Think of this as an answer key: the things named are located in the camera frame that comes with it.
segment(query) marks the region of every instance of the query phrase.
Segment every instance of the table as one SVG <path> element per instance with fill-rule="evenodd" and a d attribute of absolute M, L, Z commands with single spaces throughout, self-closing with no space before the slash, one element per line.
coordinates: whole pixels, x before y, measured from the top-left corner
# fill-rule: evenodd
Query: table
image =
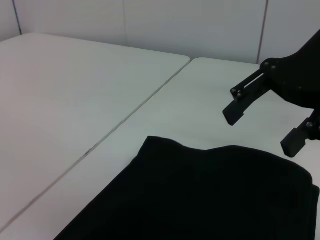
<path fill-rule="evenodd" d="M 232 101 L 230 89 L 258 68 L 207 58 L 193 60 L 13 222 L 0 240 L 54 239 L 131 162 L 147 136 L 202 150 L 238 145 L 286 158 L 281 140 L 312 110 L 268 92 L 233 127 L 222 114 Z M 320 186 L 318 146 L 316 141 L 308 142 L 290 160 L 306 168 Z"/>
<path fill-rule="evenodd" d="M 0 231 L 189 61 L 45 34 L 1 42 Z"/>

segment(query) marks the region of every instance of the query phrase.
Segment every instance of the black garment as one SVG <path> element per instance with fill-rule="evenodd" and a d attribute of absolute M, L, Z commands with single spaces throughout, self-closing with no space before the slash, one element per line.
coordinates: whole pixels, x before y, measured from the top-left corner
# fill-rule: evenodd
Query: black garment
<path fill-rule="evenodd" d="M 306 170 L 270 153 L 148 137 L 56 240 L 314 240 L 318 197 Z"/>

